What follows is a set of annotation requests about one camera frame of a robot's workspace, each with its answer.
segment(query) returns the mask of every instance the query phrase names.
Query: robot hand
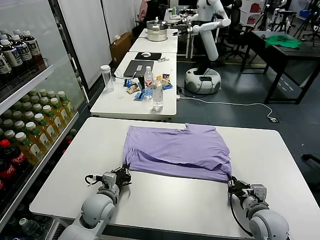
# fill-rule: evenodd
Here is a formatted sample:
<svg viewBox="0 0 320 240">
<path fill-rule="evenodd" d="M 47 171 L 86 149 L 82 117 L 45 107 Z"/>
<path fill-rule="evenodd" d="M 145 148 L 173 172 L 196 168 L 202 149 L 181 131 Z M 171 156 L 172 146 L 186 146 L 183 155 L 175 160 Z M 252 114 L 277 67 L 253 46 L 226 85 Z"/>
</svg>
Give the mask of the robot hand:
<svg viewBox="0 0 320 240">
<path fill-rule="evenodd" d="M 233 176 L 228 181 L 228 193 L 233 217 L 249 236 L 253 236 L 256 240 L 287 240 L 289 238 L 288 222 L 279 213 L 270 210 L 269 205 L 265 202 L 267 197 L 265 186 L 250 185 Z M 239 198 L 245 216 L 249 219 L 251 232 L 245 230 L 237 220 L 233 210 L 232 195 Z"/>
</svg>

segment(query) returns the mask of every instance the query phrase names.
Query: red bottle cap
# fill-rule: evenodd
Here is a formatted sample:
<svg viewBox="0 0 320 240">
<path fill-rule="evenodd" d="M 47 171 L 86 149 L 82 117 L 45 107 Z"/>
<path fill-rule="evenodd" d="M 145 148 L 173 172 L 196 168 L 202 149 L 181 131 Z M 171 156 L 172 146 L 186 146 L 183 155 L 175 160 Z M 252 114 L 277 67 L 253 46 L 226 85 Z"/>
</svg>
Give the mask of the red bottle cap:
<svg viewBox="0 0 320 240">
<path fill-rule="evenodd" d="M 0 141 L 0 146 L 3 148 L 7 148 L 10 146 L 10 142 L 7 139 Z"/>
</svg>

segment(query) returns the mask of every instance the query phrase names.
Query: cable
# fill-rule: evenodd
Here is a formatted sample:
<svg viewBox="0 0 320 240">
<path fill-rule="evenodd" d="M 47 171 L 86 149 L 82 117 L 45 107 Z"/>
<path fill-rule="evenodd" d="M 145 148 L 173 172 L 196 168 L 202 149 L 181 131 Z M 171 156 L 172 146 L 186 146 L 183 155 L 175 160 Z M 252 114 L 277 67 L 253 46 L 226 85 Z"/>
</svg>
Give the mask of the cable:
<svg viewBox="0 0 320 240">
<path fill-rule="evenodd" d="M 248 230 L 246 230 L 246 229 L 241 225 L 241 223 L 238 221 L 238 219 L 237 219 L 237 217 L 236 217 L 236 215 L 235 215 L 234 207 L 233 207 L 233 205 L 232 205 L 232 195 L 233 195 L 233 194 L 234 194 L 234 193 L 231 193 L 231 194 L 230 194 L 230 197 L 229 197 L 230 208 L 231 208 L 231 212 L 232 212 L 233 218 L 234 218 L 234 220 L 236 221 L 236 223 L 240 226 L 240 228 L 241 228 L 246 234 L 248 234 L 250 237 L 253 237 L 252 233 L 249 232 Z"/>
<path fill-rule="evenodd" d="M 268 119 L 272 120 L 273 117 L 270 116 L 270 114 L 272 114 L 272 109 L 270 107 L 268 107 L 267 105 L 263 104 L 263 103 L 250 103 L 250 104 L 242 104 L 242 103 L 231 103 L 231 102 L 211 102 L 211 101 L 204 101 L 202 99 L 197 99 L 194 97 L 180 97 L 180 99 L 192 99 L 192 100 L 197 100 L 197 101 L 201 101 L 204 102 L 205 104 L 226 104 L 226 105 L 236 105 L 236 106 L 254 106 L 254 105 L 262 105 L 266 108 L 268 108 L 270 110 L 269 114 L 266 116 Z"/>
</svg>

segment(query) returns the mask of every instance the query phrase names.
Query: shelf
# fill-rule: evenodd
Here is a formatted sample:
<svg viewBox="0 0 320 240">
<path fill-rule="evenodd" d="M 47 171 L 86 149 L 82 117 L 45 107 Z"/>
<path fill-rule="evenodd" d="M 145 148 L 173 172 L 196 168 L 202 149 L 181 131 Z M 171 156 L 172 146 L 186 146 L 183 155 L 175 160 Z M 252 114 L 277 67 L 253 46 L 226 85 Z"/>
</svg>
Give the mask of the shelf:
<svg viewBox="0 0 320 240">
<path fill-rule="evenodd" d="M 15 89 L 8 92 L 10 94 L 5 100 L 0 102 L 0 115 L 3 114 L 8 108 L 10 108 L 14 103 L 19 101 L 24 95 L 26 95 L 31 89 L 35 88 L 39 83 L 49 77 L 55 70 L 53 65 L 46 68 L 40 74 L 27 81 L 22 83 Z"/>
<path fill-rule="evenodd" d="M 6 210 L 6 212 L 3 214 L 3 217 L 0 219 L 0 232 L 3 230 L 11 215 L 14 213 L 17 206 L 20 204 L 21 200 L 28 192 L 29 188 L 32 186 L 42 169 L 45 167 L 51 156 L 54 154 L 54 152 L 56 151 L 62 140 L 65 138 L 65 136 L 68 134 L 68 132 L 71 130 L 72 126 L 78 118 L 79 113 L 77 112 L 71 119 L 69 124 L 66 126 L 66 128 L 63 130 L 63 132 L 60 134 L 58 139 L 55 141 L 55 143 L 52 145 L 51 149 L 44 156 L 43 160 L 39 162 L 38 165 L 34 166 L 33 171 L 29 175 L 29 179 L 27 179 L 25 184 L 19 188 L 18 194 L 14 196 L 14 200 L 11 202 L 10 207 Z"/>
</svg>

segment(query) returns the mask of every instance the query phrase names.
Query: folded cloth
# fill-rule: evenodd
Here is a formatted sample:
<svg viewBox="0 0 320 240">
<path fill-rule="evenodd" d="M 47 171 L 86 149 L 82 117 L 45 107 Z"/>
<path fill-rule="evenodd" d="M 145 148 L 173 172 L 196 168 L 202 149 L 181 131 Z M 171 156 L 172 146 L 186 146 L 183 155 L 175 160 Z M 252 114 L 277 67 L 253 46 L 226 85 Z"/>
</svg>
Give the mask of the folded cloth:
<svg viewBox="0 0 320 240">
<path fill-rule="evenodd" d="M 229 149 L 214 126 L 186 123 L 185 129 L 130 126 L 123 162 L 132 171 L 226 182 Z"/>
</svg>

